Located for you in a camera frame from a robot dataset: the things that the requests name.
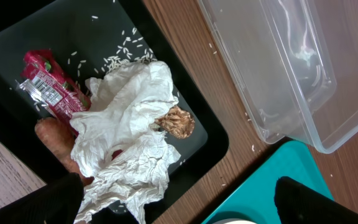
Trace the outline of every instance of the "carrot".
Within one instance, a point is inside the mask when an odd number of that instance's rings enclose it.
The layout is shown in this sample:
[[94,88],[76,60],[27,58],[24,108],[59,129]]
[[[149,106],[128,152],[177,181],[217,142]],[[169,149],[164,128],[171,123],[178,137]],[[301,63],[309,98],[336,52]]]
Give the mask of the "carrot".
[[65,124],[55,118],[41,119],[35,125],[35,133],[66,170],[80,175],[84,186],[92,183],[93,177],[84,177],[78,164],[70,156],[75,140]]

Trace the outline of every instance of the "clear plastic container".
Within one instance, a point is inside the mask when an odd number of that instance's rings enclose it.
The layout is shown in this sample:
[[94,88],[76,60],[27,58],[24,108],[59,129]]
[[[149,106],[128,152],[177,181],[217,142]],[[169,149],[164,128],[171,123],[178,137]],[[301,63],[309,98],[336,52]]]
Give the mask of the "clear plastic container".
[[200,0],[259,137],[332,153],[358,132],[358,0]]

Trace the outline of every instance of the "candy wrapper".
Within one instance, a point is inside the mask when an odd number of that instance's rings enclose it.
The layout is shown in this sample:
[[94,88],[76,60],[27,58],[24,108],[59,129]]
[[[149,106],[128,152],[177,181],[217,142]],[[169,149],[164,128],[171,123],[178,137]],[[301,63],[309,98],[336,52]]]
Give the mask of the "candy wrapper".
[[34,101],[43,104],[61,122],[70,126],[73,113],[90,108],[90,99],[65,74],[50,50],[29,51],[24,56],[24,62],[22,77],[27,80],[19,88],[28,92]]

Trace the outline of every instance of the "white paper towel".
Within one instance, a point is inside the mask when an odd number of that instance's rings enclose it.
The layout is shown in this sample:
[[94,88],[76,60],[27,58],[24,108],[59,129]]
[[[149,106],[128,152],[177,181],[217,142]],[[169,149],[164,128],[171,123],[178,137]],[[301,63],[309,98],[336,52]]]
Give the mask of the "white paper towel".
[[[94,181],[85,187],[76,222],[120,200],[145,223],[143,206],[163,198],[168,166],[180,158],[165,132],[149,127],[178,103],[170,70],[163,62],[134,62],[87,81],[92,106],[70,121],[79,133],[71,158]],[[112,161],[116,150],[123,152]]]

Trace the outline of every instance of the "brown food piece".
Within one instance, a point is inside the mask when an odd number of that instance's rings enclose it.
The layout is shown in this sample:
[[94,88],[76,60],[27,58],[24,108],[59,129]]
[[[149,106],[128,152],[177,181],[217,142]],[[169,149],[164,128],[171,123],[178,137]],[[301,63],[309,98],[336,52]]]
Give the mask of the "brown food piece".
[[193,115],[176,105],[165,116],[156,119],[155,123],[178,139],[189,137],[195,127]]
[[42,143],[55,155],[69,172],[80,175],[84,186],[93,181],[93,177],[84,177],[78,164],[71,159],[71,150],[74,147],[74,137],[68,127],[55,118],[41,119],[35,125],[35,133]]

